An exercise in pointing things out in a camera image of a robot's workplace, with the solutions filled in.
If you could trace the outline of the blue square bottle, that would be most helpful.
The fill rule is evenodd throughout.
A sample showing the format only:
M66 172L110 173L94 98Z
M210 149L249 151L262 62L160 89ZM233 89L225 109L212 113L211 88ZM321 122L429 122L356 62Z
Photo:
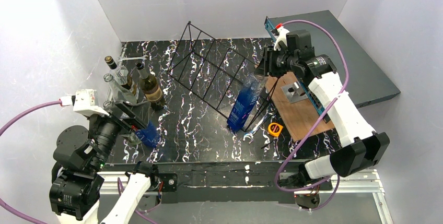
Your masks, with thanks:
M266 81L267 77L259 74L249 74L247 76L227 120L229 128L234 133L244 127Z
M141 143L147 147L156 148L160 141L160 135L151 120L148 121L145 128L136 130L135 134Z

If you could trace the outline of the green wine bottle tan label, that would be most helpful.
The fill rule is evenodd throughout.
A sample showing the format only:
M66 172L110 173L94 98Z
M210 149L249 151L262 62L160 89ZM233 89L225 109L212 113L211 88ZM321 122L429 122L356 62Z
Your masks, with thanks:
M141 62L136 63L136 68L139 73L138 84L145 98L150 102L151 108L155 111L162 110L166 105L166 101L157 78Z

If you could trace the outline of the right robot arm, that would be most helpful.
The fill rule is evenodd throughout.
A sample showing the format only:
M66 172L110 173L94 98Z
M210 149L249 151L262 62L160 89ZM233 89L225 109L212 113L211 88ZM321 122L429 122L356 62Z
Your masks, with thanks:
M292 72L308 93L321 104L338 133L341 149L299 166L298 173L279 181L306 185L337 174L347 177L379 163L390 139L378 133L360 114L340 80L331 59L316 55L307 30L290 32L284 27L273 30L277 35L273 46L265 49L256 74L281 77Z

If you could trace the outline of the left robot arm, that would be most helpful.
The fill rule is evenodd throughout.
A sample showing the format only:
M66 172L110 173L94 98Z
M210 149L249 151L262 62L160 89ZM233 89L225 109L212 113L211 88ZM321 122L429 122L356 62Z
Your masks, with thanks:
M49 199L60 223L98 223L99 175L119 137L134 136L146 127L141 109L147 102L107 101L105 107L79 101L73 110L86 117L89 127L71 126L60 133L53 158Z

